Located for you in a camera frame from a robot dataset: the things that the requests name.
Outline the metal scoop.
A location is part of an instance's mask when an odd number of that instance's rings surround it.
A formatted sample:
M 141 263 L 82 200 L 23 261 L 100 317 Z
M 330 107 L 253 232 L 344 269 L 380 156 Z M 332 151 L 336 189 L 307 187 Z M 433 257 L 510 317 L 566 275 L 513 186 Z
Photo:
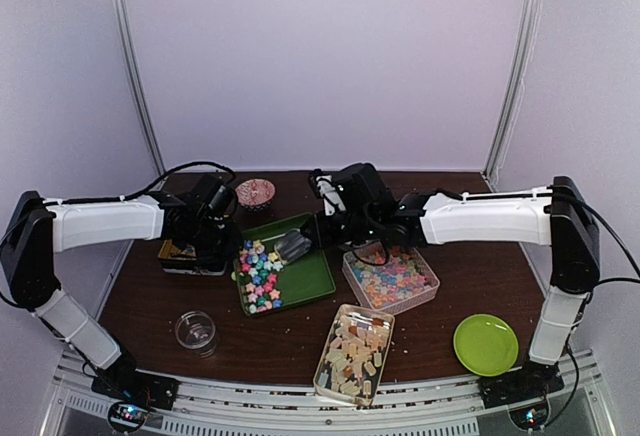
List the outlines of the metal scoop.
M 299 229 L 284 234 L 274 245 L 274 251 L 284 264 L 291 264 L 306 255 L 312 247 L 312 241 Z

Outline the green tray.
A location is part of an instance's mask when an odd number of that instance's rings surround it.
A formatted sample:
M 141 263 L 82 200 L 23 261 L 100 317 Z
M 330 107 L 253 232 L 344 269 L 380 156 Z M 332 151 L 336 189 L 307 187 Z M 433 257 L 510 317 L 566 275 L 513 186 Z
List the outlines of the green tray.
M 291 264 L 284 264 L 274 251 L 275 243 L 288 231 L 300 228 L 308 217 L 303 213 L 242 232 L 242 247 L 233 261 L 233 272 L 245 315 L 283 311 L 335 292 L 322 251 L 310 251 Z

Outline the clear plastic jar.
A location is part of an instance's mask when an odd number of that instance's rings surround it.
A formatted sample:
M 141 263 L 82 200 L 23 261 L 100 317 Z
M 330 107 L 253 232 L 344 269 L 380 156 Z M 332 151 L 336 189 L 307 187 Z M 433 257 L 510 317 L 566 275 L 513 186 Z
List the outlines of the clear plastic jar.
M 200 358 L 212 356 L 219 342 L 216 324 L 203 311 L 182 314 L 175 324 L 174 334 L 181 347 Z

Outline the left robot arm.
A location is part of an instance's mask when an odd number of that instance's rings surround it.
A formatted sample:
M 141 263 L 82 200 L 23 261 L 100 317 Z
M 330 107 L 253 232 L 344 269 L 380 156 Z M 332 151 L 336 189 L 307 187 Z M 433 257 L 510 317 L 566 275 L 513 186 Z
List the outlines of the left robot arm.
M 242 245 L 227 210 L 236 202 L 221 179 L 203 175 L 173 195 L 148 188 L 117 197 L 48 199 L 24 192 L 1 239 L 1 266 L 13 306 L 34 314 L 79 351 L 123 400 L 137 398 L 144 380 L 135 360 L 63 288 L 54 270 L 58 253 L 118 241 L 168 240 L 192 247 L 199 269 L 226 266 Z

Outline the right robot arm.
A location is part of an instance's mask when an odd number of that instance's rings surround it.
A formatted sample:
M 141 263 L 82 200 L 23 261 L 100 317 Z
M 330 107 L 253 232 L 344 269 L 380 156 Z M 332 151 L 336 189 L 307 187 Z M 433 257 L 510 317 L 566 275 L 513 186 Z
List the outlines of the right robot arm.
M 334 174 L 315 170 L 309 185 L 324 208 L 302 233 L 317 248 L 373 240 L 408 247 L 457 242 L 550 247 L 548 294 L 529 345 L 529 362 L 514 373 L 512 386 L 530 398 L 550 382 L 549 366 L 559 360 L 600 280 L 599 228 L 571 178 L 558 176 L 549 186 L 517 192 L 435 189 L 397 199 L 372 164 L 355 163 Z

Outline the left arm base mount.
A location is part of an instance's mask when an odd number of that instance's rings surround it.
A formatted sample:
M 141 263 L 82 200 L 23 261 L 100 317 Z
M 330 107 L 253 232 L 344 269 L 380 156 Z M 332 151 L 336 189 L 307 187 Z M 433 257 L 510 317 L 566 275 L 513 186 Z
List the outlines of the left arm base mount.
M 92 367 L 92 371 L 91 390 L 115 399 L 107 410 L 106 419 L 117 433 L 136 432 L 152 413 L 171 410 L 174 406 L 179 389 L 179 382 L 174 378 L 137 370 L 116 374 Z

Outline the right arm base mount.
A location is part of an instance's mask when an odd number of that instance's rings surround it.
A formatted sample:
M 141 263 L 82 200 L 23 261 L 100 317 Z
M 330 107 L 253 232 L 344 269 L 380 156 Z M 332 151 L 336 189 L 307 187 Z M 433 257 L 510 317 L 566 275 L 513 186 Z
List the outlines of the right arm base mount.
M 519 369 L 478 380 L 484 407 L 506 409 L 511 423 L 528 433 L 543 430 L 551 421 L 549 396 L 564 387 L 558 364 L 527 362 Z

